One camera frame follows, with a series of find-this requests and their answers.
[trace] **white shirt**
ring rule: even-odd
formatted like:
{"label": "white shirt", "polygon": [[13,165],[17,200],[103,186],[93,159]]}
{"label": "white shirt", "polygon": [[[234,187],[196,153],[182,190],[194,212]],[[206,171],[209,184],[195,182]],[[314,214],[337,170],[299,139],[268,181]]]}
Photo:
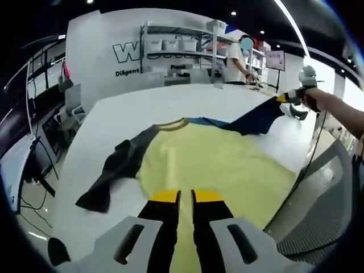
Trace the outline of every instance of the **white shirt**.
{"label": "white shirt", "polygon": [[237,59],[240,64],[245,68],[245,58],[238,43],[233,43],[227,49],[227,65],[224,71],[225,82],[229,81],[243,81],[245,82],[245,75],[233,63],[232,59]]}

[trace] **white table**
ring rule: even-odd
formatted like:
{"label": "white table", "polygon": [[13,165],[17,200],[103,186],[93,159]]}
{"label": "white table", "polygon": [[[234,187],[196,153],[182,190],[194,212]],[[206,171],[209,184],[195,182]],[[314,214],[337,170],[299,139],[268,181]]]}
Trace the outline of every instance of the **white table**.
{"label": "white table", "polygon": [[[137,216],[147,196],[134,179],[124,179],[111,192],[107,214],[75,205],[99,177],[106,158],[124,139],[154,123],[181,117],[208,117],[231,122],[269,96],[243,86],[174,85],[107,98],[96,103],[66,155],[53,212],[53,236],[62,240],[73,260],[93,250],[94,241],[126,216]],[[305,121],[280,117],[267,135],[255,136],[257,145],[283,166],[299,174],[313,135],[316,114]]]}
{"label": "white table", "polygon": [[28,134],[14,144],[1,158],[1,177],[11,209],[18,210],[20,186],[25,165],[31,152],[33,138]]}

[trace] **black ceiling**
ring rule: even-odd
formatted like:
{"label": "black ceiling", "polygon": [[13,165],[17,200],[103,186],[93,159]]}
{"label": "black ceiling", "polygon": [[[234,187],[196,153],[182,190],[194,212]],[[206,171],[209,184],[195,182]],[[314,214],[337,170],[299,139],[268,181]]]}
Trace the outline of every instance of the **black ceiling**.
{"label": "black ceiling", "polygon": [[[314,5],[318,0],[282,1],[292,14],[310,47],[345,61],[342,58],[346,39],[343,28],[332,16],[322,13],[322,10]],[[7,5],[6,8],[9,9],[7,14],[13,15],[1,18],[2,26],[6,26],[2,35],[2,40],[6,41],[6,54],[0,63],[3,81],[15,73],[35,51],[39,50],[45,43],[49,43],[52,37],[66,33],[69,20],[97,9],[102,13],[138,7],[184,10],[225,21],[256,38],[263,38],[271,44],[274,44],[275,40],[299,42],[293,28],[273,0],[150,0],[148,2],[94,0],[91,5],[88,5],[86,0],[23,2],[22,4],[12,2],[13,7]],[[362,31],[356,32],[352,27],[358,25],[358,22],[354,22],[353,19],[358,20],[359,12],[362,9],[360,7],[355,9],[352,4],[348,5],[348,2],[351,0],[333,1],[333,4],[340,16],[344,18],[346,25],[351,28],[351,33],[362,34]],[[236,11],[237,16],[231,16],[232,11]],[[260,34],[261,30],[265,31],[264,36]],[[48,39],[32,43],[44,37],[48,37]],[[363,41],[362,36],[356,36],[356,38],[359,42]]]}

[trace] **computer monitor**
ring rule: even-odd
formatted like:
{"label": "computer monitor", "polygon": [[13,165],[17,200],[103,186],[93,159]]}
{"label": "computer monitor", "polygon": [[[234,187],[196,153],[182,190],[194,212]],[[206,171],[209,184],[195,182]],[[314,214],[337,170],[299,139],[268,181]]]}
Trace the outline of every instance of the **computer monitor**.
{"label": "computer monitor", "polygon": [[23,66],[0,94],[0,158],[22,137],[31,134],[27,111],[27,70]]}

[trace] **sign board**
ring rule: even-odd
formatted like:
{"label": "sign board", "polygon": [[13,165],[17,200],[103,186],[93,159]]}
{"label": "sign board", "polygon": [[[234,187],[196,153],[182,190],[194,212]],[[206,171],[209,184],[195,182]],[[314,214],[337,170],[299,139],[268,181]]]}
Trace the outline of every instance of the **sign board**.
{"label": "sign board", "polygon": [[284,51],[267,51],[266,68],[285,70]]}

